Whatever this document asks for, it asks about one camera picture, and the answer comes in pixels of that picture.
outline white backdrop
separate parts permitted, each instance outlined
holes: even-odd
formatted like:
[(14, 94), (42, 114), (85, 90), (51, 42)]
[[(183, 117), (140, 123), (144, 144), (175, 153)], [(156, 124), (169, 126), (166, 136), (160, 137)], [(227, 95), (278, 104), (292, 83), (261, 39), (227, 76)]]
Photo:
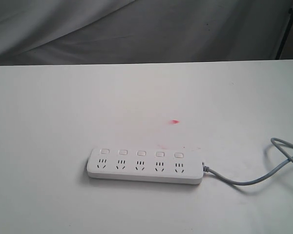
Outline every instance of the white backdrop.
[(0, 0), (0, 65), (274, 59), (293, 0)]

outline white power strip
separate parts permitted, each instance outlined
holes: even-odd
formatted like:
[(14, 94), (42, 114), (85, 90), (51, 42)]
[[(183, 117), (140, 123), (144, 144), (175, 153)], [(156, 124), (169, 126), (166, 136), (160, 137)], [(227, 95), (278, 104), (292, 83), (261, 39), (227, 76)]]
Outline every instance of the white power strip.
[(93, 178), (199, 184), (202, 159), (197, 151), (93, 149), (87, 164)]

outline white table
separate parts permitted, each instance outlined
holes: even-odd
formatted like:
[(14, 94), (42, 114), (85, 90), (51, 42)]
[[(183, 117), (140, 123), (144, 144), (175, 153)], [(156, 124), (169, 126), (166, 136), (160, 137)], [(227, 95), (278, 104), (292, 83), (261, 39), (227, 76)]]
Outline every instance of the white table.
[(252, 180), (285, 159), (271, 137), (293, 143), (293, 60), (0, 67), (0, 234), (293, 234), (290, 164), (242, 191), (84, 170), (95, 146), (185, 148)]

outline electrical outlet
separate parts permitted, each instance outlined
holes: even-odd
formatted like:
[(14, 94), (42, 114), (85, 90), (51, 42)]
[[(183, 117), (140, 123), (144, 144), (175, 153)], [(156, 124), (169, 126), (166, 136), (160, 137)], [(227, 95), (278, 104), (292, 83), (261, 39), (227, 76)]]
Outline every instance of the electrical outlet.
[(199, 184), (203, 178), (198, 151), (93, 149), (87, 164), (93, 178)]

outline gray cable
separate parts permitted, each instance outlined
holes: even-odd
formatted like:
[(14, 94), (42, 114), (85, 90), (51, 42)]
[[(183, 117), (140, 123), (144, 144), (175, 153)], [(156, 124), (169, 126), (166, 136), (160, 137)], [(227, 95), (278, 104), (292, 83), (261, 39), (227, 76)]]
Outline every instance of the gray cable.
[(218, 179), (222, 180), (223, 182), (227, 183), (227, 184), (232, 184), (232, 185), (239, 185), (239, 186), (247, 186), (247, 185), (253, 185), (253, 184), (257, 184), (265, 179), (268, 179), (270, 176), (272, 176), (273, 174), (275, 174), (277, 171), (279, 171), (282, 167), (284, 167), (285, 165), (287, 165), (289, 162), (293, 163), (293, 156), (290, 156), (287, 152), (285, 152), (280, 145), (278, 145), (276, 142), (280, 142), (283, 144), (283, 146), (286, 146), (288, 148), (293, 149), (293, 144), (281, 140), (281, 139), (277, 139), (277, 138), (271, 138), (271, 142), (272, 144), (281, 152), (284, 154), (285, 157), (287, 157), (288, 159), (286, 159), (285, 161), (281, 162), (278, 166), (276, 166), (274, 169), (272, 169), (269, 173), (267, 173), (266, 175), (252, 180), (252, 181), (248, 181), (248, 182), (237, 182), (237, 181), (233, 181), (230, 180), (228, 178), (225, 178), (224, 176), (222, 176), (221, 174), (217, 173), (216, 171), (210, 169), (207, 166), (203, 167), (203, 171), (204, 172), (210, 172), (212, 174), (214, 174)]

